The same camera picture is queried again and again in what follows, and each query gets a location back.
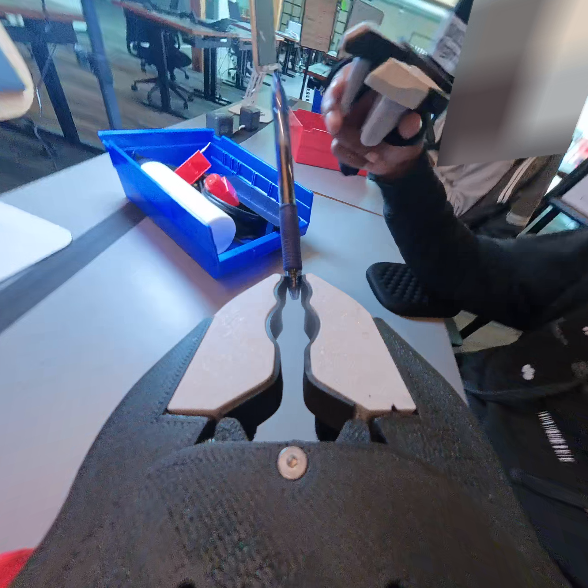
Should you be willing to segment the black light stand pole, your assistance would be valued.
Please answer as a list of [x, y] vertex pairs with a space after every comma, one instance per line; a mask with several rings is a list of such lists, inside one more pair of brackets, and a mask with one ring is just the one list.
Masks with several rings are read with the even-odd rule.
[[100, 87], [109, 127], [112, 130], [121, 129], [123, 125], [114, 89], [114, 77], [107, 59], [95, 4], [93, 1], [81, 1], [80, 3], [91, 43], [94, 73]]

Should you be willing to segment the red dome cap block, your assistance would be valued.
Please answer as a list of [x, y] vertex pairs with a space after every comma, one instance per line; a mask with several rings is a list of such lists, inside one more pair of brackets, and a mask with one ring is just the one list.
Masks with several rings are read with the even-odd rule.
[[230, 181], [217, 173], [208, 174], [203, 183], [207, 195], [214, 197], [225, 205], [238, 208], [240, 205], [235, 188]]

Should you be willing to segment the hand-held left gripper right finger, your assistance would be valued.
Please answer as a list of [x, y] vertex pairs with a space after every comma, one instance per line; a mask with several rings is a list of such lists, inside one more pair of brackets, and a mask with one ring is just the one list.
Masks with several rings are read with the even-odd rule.
[[417, 406], [376, 320], [363, 305], [324, 279], [302, 278], [303, 398], [318, 440], [336, 440], [353, 420], [367, 427], [392, 413], [413, 416]]

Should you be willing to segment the wooden desk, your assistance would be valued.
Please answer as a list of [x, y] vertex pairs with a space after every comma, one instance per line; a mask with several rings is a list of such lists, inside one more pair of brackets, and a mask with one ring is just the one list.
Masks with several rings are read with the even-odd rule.
[[26, 44], [38, 70], [39, 84], [45, 86], [62, 136], [67, 143], [81, 143], [70, 106], [54, 62], [59, 47], [77, 44], [75, 23], [84, 23], [80, 4], [65, 1], [1, 1], [1, 19], [12, 15], [22, 24], [9, 24], [12, 40]]
[[113, 4], [122, 9], [129, 9], [142, 18], [155, 21], [160, 26], [189, 37], [193, 41], [193, 48], [203, 51], [203, 89], [195, 90], [194, 95], [223, 107], [228, 106], [230, 102], [222, 98], [217, 87], [217, 50], [230, 49], [236, 45], [238, 48], [238, 84], [236, 88], [239, 91], [244, 90], [246, 57], [252, 49], [251, 35], [246, 35], [244, 32], [218, 31], [208, 24], [192, 22], [187, 17], [176, 14], [169, 15], [157, 9], [147, 8], [140, 2], [114, 1]]

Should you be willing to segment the black office chair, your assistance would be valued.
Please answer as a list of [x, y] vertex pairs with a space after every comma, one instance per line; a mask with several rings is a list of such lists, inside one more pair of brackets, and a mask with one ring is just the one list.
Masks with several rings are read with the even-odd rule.
[[126, 47], [130, 55], [139, 60], [141, 70], [151, 66], [156, 70], [155, 77], [136, 79], [130, 86], [133, 92], [139, 85], [151, 85], [146, 94], [146, 103], [152, 105], [152, 95], [159, 92], [160, 109], [172, 113], [171, 94], [174, 94], [187, 109], [194, 97], [177, 83], [176, 71], [188, 79], [187, 68], [192, 64], [191, 58], [181, 49], [179, 33], [158, 25], [155, 21], [140, 17], [135, 12], [124, 8], [126, 23]]

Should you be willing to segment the blue gel pen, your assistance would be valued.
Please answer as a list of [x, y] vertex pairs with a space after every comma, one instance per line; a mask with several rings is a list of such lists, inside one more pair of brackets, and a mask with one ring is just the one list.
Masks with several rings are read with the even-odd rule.
[[272, 109], [275, 129], [276, 169], [279, 188], [279, 227], [283, 270], [290, 297], [299, 298], [302, 283], [302, 252], [300, 245], [298, 207], [293, 178], [292, 145], [290, 140], [289, 105], [279, 72], [272, 76]]

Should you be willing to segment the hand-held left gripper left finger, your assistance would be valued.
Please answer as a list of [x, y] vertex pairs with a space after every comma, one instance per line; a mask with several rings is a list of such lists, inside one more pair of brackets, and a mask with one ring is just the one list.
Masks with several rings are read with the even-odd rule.
[[167, 412], [219, 423], [236, 419], [254, 438], [282, 400], [283, 276], [273, 274], [215, 313]]

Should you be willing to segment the black board book stand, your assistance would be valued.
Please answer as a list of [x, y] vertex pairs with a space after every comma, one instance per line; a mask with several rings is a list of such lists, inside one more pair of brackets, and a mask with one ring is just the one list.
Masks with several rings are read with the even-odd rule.
[[278, 70], [277, 40], [273, 1], [250, 1], [250, 25], [252, 33], [252, 73], [241, 102], [229, 108], [230, 113], [238, 115], [240, 107], [254, 106], [261, 110], [261, 123], [273, 119], [270, 109], [258, 106], [258, 95], [268, 74]]
[[[1, 122], [28, 113], [35, 96], [31, 72], [1, 25]], [[7, 203], [1, 203], [1, 282], [63, 250], [71, 232]]]

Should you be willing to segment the white cylinder roll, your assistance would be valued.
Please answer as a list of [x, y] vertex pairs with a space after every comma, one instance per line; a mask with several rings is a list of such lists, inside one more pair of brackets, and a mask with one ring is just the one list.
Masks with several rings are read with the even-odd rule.
[[235, 239], [235, 221], [169, 166], [154, 160], [141, 160], [144, 173], [154, 180], [175, 202], [193, 217], [210, 227], [218, 254], [223, 254]]

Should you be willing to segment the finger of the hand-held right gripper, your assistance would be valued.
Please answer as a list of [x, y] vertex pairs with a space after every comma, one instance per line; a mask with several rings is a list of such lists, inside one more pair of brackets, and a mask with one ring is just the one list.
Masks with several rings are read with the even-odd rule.
[[343, 112], [349, 112], [354, 101], [364, 86], [364, 81], [371, 71], [370, 60], [356, 56], [351, 61], [349, 75], [346, 86], [342, 93], [341, 109]]
[[441, 88], [415, 65], [389, 58], [366, 76], [364, 85], [376, 93], [361, 130], [364, 146], [384, 141], [408, 111], [424, 115], [442, 112]]

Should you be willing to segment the red plastic block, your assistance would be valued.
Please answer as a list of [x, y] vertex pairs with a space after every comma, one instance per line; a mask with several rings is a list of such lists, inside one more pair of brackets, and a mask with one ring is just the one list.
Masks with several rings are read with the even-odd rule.
[[198, 183], [210, 170], [212, 163], [202, 150], [195, 151], [187, 160], [178, 166], [174, 173], [189, 185]]

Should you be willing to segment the person's right forearm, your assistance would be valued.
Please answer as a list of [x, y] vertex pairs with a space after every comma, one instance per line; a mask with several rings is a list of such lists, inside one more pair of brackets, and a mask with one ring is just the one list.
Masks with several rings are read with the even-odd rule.
[[402, 258], [431, 295], [521, 331], [563, 319], [587, 327], [586, 229], [478, 236], [455, 217], [423, 152], [375, 181]]

